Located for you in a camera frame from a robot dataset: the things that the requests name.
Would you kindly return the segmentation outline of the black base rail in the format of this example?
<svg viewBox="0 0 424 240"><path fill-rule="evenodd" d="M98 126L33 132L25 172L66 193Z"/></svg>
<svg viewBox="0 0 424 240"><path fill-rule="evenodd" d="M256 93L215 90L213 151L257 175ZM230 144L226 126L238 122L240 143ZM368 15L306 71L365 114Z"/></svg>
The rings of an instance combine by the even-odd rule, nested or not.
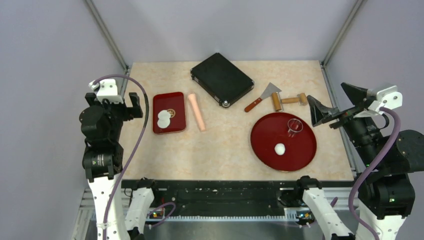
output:
<svg viewBox="0 0 424 240"><path fill-rule="evenodd" d="M304 207L289 181L248 180L123 180L124 190L152 187L153 207L173 202L172 217L283 217L289 208Z"/></svg>

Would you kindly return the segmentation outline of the round red tray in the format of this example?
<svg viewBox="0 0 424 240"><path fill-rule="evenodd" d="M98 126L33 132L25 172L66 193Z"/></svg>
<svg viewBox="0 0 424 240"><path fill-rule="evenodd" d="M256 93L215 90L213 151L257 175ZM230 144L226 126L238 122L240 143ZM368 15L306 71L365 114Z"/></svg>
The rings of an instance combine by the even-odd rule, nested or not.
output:
<svg viewBox="0 0 424 240"><path fill-rule="evenodd" d="M288 136L287 123L290 119L299 119L303 123L303 130L294 137ZM298 171L310 164L317 153L317 139L309 124L286 112L273 112L261 117L253 125L249 140L257 158L278 171ZM275 153L278 143L285 145L284 155Z"/></svg>

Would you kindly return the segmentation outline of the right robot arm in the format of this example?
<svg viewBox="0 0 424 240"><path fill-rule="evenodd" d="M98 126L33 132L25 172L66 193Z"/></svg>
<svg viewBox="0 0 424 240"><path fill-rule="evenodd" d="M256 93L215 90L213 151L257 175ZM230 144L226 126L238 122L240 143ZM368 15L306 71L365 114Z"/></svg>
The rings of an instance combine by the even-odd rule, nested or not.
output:
<svg viewBox="0 0 424 240"><path fill-rule="evenodd" d="M344 82L341 87L352 103L349 109L324 106L310 95L307 101L313 126L329 123L332 129L344 129L365 165L348 197L357 230L341 221L315 178L298 179L293 200L309 208L327 240L394 240L415 202L409 174L424 169L424 136L401 130L395 110L403 95L396 85L366 89Z"/></svg>

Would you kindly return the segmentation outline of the white dough ball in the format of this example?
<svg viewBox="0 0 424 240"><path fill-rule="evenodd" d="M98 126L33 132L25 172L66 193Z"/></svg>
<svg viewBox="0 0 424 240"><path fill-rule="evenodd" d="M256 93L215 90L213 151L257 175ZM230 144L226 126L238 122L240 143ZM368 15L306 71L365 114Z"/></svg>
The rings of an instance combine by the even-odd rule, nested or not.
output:
<svg viewBox="0 0 424 240"><path fill-rule="evenodd" d="M282 156L286 152L286 146L283 143L277 143L274 146L274 151L278 156Z"/></svg>

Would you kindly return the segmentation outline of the red rectangular tray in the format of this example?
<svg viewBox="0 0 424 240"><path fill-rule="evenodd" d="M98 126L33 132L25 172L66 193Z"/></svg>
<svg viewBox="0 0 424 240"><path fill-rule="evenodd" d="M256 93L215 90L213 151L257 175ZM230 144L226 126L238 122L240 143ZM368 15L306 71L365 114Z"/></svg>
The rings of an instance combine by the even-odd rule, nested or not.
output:
<svg viewBox="0 0 424 240"><path fill-rule="evenodd" d="M182 132L187 127L185 97L182 92L153 97L152 130L157 135Z"/></svg>

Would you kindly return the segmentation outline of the lower white dumpling wrapper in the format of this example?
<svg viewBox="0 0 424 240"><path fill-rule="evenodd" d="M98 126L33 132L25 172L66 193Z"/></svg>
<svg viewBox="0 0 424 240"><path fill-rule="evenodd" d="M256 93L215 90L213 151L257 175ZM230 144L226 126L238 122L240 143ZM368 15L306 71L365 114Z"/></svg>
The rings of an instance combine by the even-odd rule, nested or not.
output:
<svg viewBox="0 0 424 240"><path fill-rule="evenodd" d="M166 129L171 123L171 119L169 117L165 117L165 118L159 118L157 120L157 126L160 129Z"/></svg>

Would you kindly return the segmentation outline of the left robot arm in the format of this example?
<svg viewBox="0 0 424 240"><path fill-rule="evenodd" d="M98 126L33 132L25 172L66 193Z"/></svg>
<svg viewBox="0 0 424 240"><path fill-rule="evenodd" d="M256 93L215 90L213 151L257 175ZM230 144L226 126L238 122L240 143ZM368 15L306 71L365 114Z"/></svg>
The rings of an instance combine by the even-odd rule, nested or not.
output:
<svg viewBox="0 0 424 240"><path fill-rule="evenodd" d="M131 107L125 102L99 101L94 93L87 93L85 98L89 106L78 117L85 136L82 167L93 196L97 239L143 240L145 217L140 216L140 223L135 225L124 217L120 192L124 149L119 139L124 122L147 120L149 115L143 113L135 92L129 93Z"/></svg>

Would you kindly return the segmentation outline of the wooden double-ended roller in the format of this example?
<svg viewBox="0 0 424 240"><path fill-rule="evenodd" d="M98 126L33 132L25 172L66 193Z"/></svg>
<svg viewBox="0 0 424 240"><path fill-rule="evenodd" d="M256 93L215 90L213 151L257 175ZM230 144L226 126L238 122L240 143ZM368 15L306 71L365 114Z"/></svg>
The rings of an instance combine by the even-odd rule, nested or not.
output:
<svg viewBox="0 0 424 240"><path fill-rule="evenodd" d="M273 109L275 112L282 112L283 105L286 105L286 104L298 103L301 106L308 105L307 96L303 92L298 94L296 97L289 97L289 98L283 98L283 99L280 98L280 95L278 92L272 92L271 101L272 101Z"/></svg>

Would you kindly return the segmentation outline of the pink plastic cylinder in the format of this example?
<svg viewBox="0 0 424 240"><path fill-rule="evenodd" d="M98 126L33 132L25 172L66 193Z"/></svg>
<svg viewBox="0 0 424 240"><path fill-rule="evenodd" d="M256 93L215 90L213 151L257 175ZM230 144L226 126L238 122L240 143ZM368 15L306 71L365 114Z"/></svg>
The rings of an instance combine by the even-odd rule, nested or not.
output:
<svg viewBox="0 0 424 240"><path fill-rule="evenodd" d="M206 125L204 123L204 119L203 119L201 110L199 108L199 104L198 104L198 101L197 101L196 94L195 93L191 93L187 97L188 97L188 100L189 100L189 102L191 104L191 107L192 107L192 110L193 110L193 114L194 114L194 117L195 117L195 120L196 120L196 123L197 123L197 126L198 126L199 130L201 132L206 131Z"/></svg>

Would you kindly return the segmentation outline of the black case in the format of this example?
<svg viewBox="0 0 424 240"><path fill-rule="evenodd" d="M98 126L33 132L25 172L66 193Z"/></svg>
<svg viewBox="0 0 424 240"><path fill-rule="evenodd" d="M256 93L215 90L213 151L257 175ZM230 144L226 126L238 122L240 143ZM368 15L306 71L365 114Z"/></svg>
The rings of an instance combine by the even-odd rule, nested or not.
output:
<svg viewBox="0 0 424 240"><path fill-rule="evenodd" d="M223 108L232 106L255 86L253 79L219 52L191 68L190 76Z"/></svg>

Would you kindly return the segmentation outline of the clear glass cup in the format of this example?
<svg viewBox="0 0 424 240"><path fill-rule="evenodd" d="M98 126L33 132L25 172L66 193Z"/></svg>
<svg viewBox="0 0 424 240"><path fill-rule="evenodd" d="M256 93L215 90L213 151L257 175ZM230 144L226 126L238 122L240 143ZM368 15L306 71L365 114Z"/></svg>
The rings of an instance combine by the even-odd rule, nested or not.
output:
<svg viewBox="0 0 424 240"><path fill-rule="evenodd" d="M295 135L297 135L303 130L304 125L300 119L292 118L287 122L287 127L288 127L287 135L290 138L293 138Z"/></svg>

